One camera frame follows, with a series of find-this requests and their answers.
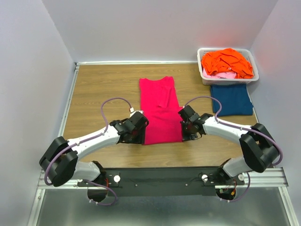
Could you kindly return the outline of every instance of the blue folded cloth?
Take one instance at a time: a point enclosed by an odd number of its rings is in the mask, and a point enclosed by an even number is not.
[[[211,96],[218,99],[222,104],[222,111],[219,116],[227,115],[252,115],[253,105],[246,90],[246,84],[230,86],[211,86]],[[213,102],[213,112],[219,110],[216,101]]]

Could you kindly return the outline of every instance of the plastic basket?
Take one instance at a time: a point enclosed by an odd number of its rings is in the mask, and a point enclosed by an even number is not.
[[[252,81],[257,81],[259,79],[258,70],[254,61],[254,58],[251,54],[251,52],[247,49],[243,48],[234,48],[237,52],[241,53],[244,58],[250,62],[250,64],[253,67],[253,74],[254,77],[251,79],[218,79],[218,78],[206,78],[203,76],[203,67],[201,64],[201,60],[203,58],[203,55],[205,55],[208,52],[214,52],[218,50],[222,50],[225,48],[200,48],[198,49],[198,68],[199,72],[201,73],[202,82],[204,85],[233,85],[233,84],[248,84]]]

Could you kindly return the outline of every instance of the orange cloth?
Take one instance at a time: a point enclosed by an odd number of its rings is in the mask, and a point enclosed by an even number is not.
[[[236,72],[236,79],[251,79],[254,76],[250,62],[232,48],[206,53],[202,59],[202,66],[208,75]]]

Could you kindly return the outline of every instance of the pink clothing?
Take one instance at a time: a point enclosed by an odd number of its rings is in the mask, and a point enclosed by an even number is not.
[[[236,72],[222,72],[217,73],[216,75],[207,74],[205,68],[203,69],[203,76],[205,78],[215,78],[215,79],[234,79],[236,78]]]
[[[182,142],[181,110],[174,88],[173,77],[152,81],[139,80],[140,107],[149,120],[145,131],[146,145]]]

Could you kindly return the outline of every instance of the wooden table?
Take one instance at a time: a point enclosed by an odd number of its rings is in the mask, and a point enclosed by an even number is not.
[[[210,95],[210,87],[202,84],[197,64],[81,65],[64,138],[80,137],[103,128],[100,106],[108,98],[124,97],[139,110],[139,78],[158,80],[165,76],[173,76],[180,105],[196,96]],[[212,113],[212,102],[206,98],[195,100],[190,105],[200,115]],[[129,117],[128,105],[122,100],[107,103],[104,112],[109,121]],[[254,115],[222,118],[238,124],[256,123]],[[82,161],[95,160],[104,167],[218,166],[241,154],[237,144],[206,135],[184,143],[113,145],[86,156]]]

